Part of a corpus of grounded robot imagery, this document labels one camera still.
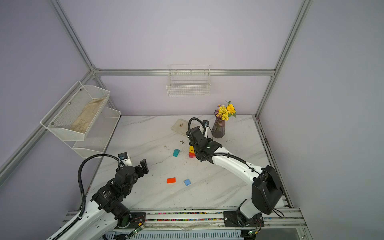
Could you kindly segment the red orange block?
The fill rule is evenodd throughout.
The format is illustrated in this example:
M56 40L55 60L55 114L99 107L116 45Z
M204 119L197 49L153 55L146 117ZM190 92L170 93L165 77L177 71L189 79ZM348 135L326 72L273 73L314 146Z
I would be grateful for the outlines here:
M176 178L168 178L167 179L167 184L173 184L176 182Z

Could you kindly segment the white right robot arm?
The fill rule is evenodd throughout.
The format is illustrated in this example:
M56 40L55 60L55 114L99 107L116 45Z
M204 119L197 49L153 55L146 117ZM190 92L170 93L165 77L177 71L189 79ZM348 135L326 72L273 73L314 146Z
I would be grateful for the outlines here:
M199 161L208 161L220 166L251 186L251 197L244 200L236 211L224 213L228 221L226 226L248 227L253 224L262 226L263 224L259 223L261 214L274 213L280 218L284 217L284 214L276 209L284 194L283 184L272 166L256 166L233 155L220 143L209 138L207 133L201 132L198 127L189 128L186 135Z

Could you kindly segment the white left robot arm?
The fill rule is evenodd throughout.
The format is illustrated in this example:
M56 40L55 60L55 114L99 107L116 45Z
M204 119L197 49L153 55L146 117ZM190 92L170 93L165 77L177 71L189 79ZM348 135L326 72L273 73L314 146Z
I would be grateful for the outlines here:
M132 213L122 201L132 192L137 180L149 173L147 160L138 166L123 165L101 187L80 212L54 233L50 240L97 240L115 228L133 229L129 239L145 227L146 213Z

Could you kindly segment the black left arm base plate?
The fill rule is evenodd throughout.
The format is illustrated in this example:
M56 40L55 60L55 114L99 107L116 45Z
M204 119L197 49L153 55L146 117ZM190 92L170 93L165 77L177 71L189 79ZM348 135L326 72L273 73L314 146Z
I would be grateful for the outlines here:
M136 229L145 224L146 215L145 212L130 212L118 220L117 226L120 229Z

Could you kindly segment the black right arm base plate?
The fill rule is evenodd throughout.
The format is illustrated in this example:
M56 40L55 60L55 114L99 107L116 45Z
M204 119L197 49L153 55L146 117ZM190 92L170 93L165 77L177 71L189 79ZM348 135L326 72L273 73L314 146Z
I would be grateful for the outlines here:
M258 213L250 219L248 219L240 211L224 211L223 215L225 227L246 228L265 226L262 213Z

